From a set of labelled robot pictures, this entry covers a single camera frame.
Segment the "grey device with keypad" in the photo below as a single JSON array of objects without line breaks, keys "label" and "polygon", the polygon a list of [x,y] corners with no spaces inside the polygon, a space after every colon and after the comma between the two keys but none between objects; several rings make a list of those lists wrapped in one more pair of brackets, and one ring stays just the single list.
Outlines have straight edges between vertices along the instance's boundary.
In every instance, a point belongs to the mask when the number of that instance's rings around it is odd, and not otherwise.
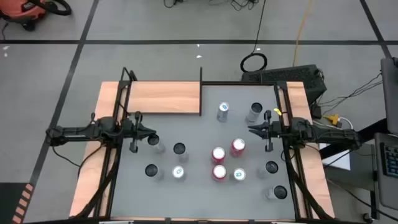
[{"label": "grey device with keypad", "polygon": [[374,142],[380,202],[398,210],[398,137],[376,133]]}]

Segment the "slim silver can black lid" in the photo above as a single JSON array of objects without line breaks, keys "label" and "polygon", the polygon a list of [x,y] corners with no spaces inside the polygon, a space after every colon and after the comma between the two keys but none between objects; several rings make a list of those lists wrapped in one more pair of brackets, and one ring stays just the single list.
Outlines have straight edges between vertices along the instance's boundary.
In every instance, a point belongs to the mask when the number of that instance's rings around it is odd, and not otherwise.
[{"label": "slim silver can black lid", "polygon": [[161,154],[165,152],[165,146],[158,135],[156,134],[150,135],[147,138],[147,143],[155,153]]},{"label": "slim silver can black lid", "polygon": [[270,175],[276,174],[278,170],[279,166],[275,161],[267,161],[257,168],[257,176],[260,179],[266,179]]},{"label": "slim silver can black lid", "polygon": [[257,121],[263,107],[260,103],[255,102],[251,105],[246,117],[245,117],[245,122],[247,124],[253,124]]},{"label": "slim silver can black lid", "polygon": [[161,181],[164,179],[164,170],[155,164],[149,164],[145,168],[145,175],[152,180]]},{"label": "slim silver can black lid", "polygon": [[264,196],[268,200],[283,200],[287,197],[287,190],[284,186],[276,185],[265,189]]},{"label": "slim silver can black lid", "polygon": [[178,142],[174,145],[174,153],[177,155],[180,162],[187,162],[188,161],[188,152],[187,148],[182,142]]}]

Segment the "black orange hazard strip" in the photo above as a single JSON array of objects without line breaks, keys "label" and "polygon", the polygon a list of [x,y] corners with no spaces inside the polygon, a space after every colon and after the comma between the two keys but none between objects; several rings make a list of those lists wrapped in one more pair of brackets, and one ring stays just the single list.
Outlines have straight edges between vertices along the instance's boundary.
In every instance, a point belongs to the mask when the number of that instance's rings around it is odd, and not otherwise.
[{"label": "black orange hazard strip", "polygon": [[30,183],[0,182],[0,224],[23,224],[33,191]]}]

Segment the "black metal stand bar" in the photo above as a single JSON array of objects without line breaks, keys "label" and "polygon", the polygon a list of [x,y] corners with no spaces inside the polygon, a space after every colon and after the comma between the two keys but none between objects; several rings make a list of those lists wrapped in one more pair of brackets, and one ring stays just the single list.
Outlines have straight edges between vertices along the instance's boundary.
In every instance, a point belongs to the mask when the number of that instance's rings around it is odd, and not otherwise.
[{"label": "black metal stand bar", "polygon": [[355,150],[359,149],[364,143],[373,140],[375,137],[376,133],[382,133],[382,134],[390,134],[391,132],[387,128],[387,119],[381,119],[364,129],[358,131],[359,135],[359,144],[356,146],[353,146],[352,144],[330,144],[327,147],[324,147],[323,149],[320,150],[320,156],[321,159],[326,159],[331,156],[334,156],[336,154],[339,154],[343,151],[346,150]]}]

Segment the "white paper sheet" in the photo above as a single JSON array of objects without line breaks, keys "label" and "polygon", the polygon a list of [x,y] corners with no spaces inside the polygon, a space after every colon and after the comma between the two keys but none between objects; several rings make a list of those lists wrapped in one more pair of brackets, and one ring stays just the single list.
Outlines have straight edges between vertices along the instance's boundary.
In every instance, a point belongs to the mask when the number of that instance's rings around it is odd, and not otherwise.
[{"label": "white paper sheet", "polygon": [[334,156],[322,159],[322,163],[324,166],[328,167],[351,170],[350,152],[349,150],[345,150],[343,152],[335,154]]}]

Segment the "slim silver blue can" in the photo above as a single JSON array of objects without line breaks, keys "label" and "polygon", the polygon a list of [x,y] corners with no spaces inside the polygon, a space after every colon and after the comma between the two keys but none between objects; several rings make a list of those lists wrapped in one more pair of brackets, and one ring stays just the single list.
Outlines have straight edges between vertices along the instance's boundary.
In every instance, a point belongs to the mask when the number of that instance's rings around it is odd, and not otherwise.
[{"label": "slim silver blue can", "polygon": [[176,181],[184,181],[186,179],[186,172],[182,166],[175,166],[172,169],[172,176]]},{"label": "slim silver blue can", "polygon": [[229,175],[229,179],[232,183],[243,182],[246,178],[246,171],[243,168],[235,168]]},{"label": "slim silver blue can", "polygon": [[218,106],[218,111],[216,118],[219,122],[225,123],[228,119],[229,104],[227,102],[222,102]]}]

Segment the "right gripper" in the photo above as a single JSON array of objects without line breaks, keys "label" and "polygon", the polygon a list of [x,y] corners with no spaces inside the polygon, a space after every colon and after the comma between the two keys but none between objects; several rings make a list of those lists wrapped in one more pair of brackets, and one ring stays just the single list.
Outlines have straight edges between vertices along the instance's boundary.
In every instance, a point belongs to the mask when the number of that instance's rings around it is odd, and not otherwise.
[{"label": "right gripper", "polygon": [[266,120],[265,122],[262,124],[248,126],[249,129],[254,129],[250,130],[251,133],[259,136],[261,139],[267,138],[267,144],[265,146],[266,152],[271,152],[274,150],[271,138],[277,138],[284,133],[284,127],[282,123],[280,121],[271,121],[271,117],[271,110],[266,110],[264,113],[264,119]]}]

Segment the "grey monitor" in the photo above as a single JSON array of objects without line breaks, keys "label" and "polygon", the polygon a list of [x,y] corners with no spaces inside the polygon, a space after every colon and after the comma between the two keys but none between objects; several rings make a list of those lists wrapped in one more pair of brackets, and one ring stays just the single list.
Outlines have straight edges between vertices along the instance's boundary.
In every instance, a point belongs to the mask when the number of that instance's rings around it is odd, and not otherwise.
[{"label": "grey monitor", "polygon": [[398,135],[398,58],[381,60],[381,75],[384,91],[388,130]]}]

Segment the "yellow power plug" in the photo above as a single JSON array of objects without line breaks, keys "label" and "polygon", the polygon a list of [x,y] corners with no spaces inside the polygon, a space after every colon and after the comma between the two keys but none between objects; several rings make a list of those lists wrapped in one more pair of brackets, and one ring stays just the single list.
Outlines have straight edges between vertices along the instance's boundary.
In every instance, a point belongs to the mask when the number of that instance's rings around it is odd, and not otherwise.
[{"label": "yellow power plug", "polygon": [[337,125],[339,122],[339,115],[338,114],[333,114],[333,115],[323,115],[325,119],[327,119],[332,125]]}]

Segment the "wooden shelf board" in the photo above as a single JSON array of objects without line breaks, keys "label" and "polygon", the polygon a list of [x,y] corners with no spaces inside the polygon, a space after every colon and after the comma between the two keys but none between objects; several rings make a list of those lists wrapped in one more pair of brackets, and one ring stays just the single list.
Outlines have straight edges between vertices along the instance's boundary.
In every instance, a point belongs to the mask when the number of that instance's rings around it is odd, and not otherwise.
[{"label": "wooden shelf board", "polygon": [[182,113],[200,112],[200,83],[173,81],[133,82],[128,112]]}]

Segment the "orange shop vacuum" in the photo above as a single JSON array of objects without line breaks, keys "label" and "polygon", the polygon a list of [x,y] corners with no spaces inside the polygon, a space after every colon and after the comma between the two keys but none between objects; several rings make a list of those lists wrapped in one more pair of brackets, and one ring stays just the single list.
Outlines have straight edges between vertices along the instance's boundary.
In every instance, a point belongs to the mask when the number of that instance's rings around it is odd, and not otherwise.
[{"label": "orange shop vacuum", "polygon": [[29,0],[0,0],[0,19],[20,24],[26,31],[33,31],[35,23],[44,15],[45,9]]}]

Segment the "grey table mat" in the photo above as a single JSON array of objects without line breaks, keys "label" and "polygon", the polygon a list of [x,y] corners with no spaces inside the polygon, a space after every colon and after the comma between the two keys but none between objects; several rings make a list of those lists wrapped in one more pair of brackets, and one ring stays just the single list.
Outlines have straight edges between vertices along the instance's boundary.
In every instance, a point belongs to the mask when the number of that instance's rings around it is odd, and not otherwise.
[{"label": "grey table mat", "polygon": [[[129,150],[125,141],[116,180],[113,217],[170,217],[170,218],[225,218],[273,220],[293,219],[292,197],[268,200],[265,189],[281,185],[289,186],[285,162],[280,155],[282,141],[273,139],[274,150],[265,151],[265,140],[249,132],[245,117],[255,102],[265,110],[277,105],[272,86],[205,86],[202,90],[201,115],[146,114],[143,125],[157,131],[165,145],[165,152],[155,153],[147,141],[138,142],[138,152]],[[216,118],[218,106],[229,104],[225,123]],[[218,182],[212,178],[211,151],[216,147],[229,150],[231,142],[241,138],[246,143],[241,157],[227,155],[224,165],[228,172],[243,168],[246,178],[232,183],[229,175]],[[187,148],[188,161],[180,162],[174,153],[174,145],[182,142]],[[276,174],[266,179],[257,176],[257,168],[275,161]],[[155,164],[164,170],[164,179],[152,180],[145,175],[145,168]],[[172,169],[182,166],[186,172],[184,181],[176,181]]]}]

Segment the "red Fanta strawberry can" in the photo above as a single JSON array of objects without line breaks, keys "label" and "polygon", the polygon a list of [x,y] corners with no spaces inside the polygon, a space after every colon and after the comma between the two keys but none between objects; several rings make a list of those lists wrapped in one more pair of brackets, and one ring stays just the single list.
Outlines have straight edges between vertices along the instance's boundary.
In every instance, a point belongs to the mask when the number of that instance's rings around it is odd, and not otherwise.
[{"label": "red Fanta strawberry can", "polygon": [[230,153],[234,157],[239,157],[243,154],[246,144],[243,139],[234,139],[231,143]]},{"label": "red Fanta strawberry can", "polygon": [[212,177],[214,180],[218,182],[224,181],[226,175],[227,175],[227,170],[223,165],[216,165],[212,169]]},{"label": "red Fanta strawberry can", "polygon": [[216,147],[211,152],[211,160],[215,164],[222,164],[225,159],[225,150],[222,147]]}]

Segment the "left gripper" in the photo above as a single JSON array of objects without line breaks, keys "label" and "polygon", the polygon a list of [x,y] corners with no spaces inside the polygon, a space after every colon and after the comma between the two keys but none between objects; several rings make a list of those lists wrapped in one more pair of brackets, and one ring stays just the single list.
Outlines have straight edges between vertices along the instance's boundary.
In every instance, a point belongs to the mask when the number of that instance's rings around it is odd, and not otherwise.
[{"label": "left gripper", "polygon": [[[132,142],[130,143],[129,150],[132,153],[138,152],[137,142],[141,139],[147,138],[151,135],[156,133],[156,130],[147,128],[143,124],[141,125],[142,121],[142,113],[140,111],[136,111],[134,113],[135,122],[131,121],[129,118],[126,118],[122,121],[122,136],[123,138],[132,138]],[[144,134],[141,137],[141,133],[139,131],[139,127],[141,125],[141,131]]]}]

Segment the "black metal shelf frame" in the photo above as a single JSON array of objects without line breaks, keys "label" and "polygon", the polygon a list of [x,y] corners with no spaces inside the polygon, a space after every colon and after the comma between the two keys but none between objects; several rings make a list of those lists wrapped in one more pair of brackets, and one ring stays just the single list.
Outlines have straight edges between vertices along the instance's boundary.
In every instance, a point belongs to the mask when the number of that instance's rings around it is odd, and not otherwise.
[{"label": "black metal shelf frame", "polygon": [[[128,112],[127,107],[129,103],[129,95],[131,91],[131,85],[133,82],[140,82],[135,73],[132,70],[128,70],[126,67],[123,67],[121,78],[119,79],[118,83],[118,90],[116,93],[116,100],[115,100],[115,109],[114,114],[117,113],[118,109],[123,110],[123,115],[127,115]],[[200,75],[198,81],[180,81],[180,82],[199,82],[200,83],[200,112],[197,115],[201,115],[201,103],[202,103],[202,86],[203,86],[203,76]]]}]

